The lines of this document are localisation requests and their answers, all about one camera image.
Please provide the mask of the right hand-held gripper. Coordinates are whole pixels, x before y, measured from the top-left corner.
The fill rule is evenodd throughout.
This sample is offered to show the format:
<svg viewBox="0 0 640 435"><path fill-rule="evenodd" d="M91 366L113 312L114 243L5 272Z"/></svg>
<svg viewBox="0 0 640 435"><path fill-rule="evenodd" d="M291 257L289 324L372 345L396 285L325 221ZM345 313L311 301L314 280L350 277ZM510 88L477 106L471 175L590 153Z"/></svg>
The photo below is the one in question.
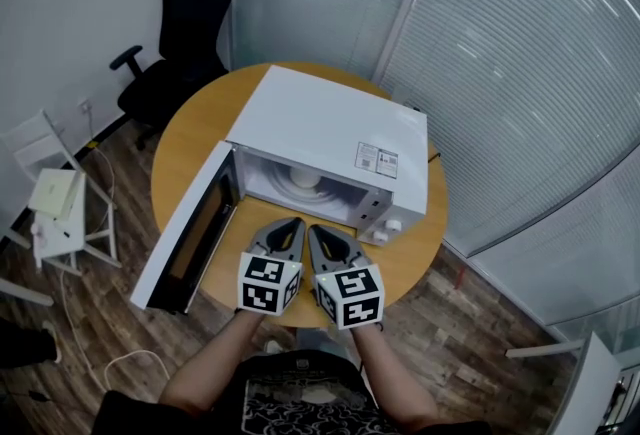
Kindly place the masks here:
<svg viewBox="0 0 640 435"><path fill-rule="evenodd" d="M384 284L377 264L350 234L314 224L307 232L318 306L339 330L382 320Z"/></svg>

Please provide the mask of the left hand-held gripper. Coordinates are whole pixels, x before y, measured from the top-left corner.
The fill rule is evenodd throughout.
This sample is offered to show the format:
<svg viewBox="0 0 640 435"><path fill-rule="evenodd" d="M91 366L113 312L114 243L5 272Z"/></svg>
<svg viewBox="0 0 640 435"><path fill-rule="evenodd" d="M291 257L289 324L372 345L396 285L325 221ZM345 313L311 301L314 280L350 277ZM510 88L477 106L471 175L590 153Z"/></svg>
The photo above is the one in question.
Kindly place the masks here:
<svg viewBox="0 0 640 435"><path fill-rule="evenodd" d="M237 279L238 307L257 313L283 313L300 290L306 223L278 219L259 229L242 252Z"/></svg>

